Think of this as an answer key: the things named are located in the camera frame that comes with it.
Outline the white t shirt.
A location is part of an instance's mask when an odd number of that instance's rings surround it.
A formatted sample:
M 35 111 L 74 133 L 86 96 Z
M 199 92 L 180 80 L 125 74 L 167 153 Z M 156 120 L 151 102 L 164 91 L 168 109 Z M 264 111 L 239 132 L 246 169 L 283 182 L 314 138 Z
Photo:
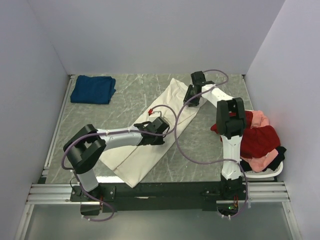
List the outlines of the white t shirt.
M 188 87 L 183 82 L 172 78 L 168 87 L 148 109 L 157 105 L 169 106 L 170 108 L 158 107 L 156 110 L 161 111 L 161 116 L 167 121 L 170 128 L 173 128 L 174 113 L 177 114 L 182 108 L 187 89 Z M 175 143 L 173 133 L 166 137 L 136 134 L 143 137 L 138 146 L 112 148 L 104 151 L 99 158 L 131 188 L 134 188 L 147 175 Z

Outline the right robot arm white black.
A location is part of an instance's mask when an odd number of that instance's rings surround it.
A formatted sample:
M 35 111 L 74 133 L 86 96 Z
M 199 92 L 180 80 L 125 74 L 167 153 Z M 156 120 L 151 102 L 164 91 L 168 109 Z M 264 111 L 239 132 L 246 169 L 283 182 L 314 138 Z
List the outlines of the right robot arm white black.
M 241 171 L 241 142 L 246 128 L 244 101 L 232 97 L 217 87 L 213 81 L 207 81 L 203 71 L 193 72 L 183 103 L 196 107 L 204 98 L 216 108 L 216 129 L 223 145 L 223 167 L 221 170 L 219 193 L 226 200 L 243 192 L 243 174 Z

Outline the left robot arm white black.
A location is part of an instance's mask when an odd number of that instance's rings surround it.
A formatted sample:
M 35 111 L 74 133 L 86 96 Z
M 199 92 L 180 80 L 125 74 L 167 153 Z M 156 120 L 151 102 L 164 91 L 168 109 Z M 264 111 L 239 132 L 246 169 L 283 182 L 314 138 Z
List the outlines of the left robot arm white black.
M 169 123 L 161 116 L 112 130 L 98 130 L 87 124 L 64 145 L 61 167 L 67 169 L 65 159 L 68 159 L 72 166 L 69 170 L 83 187 L 82 195 L 88 201 L 94 201 L 103 194 L 93 170 L 103 152 L 126 146 L 163 145 L 169 129 Z

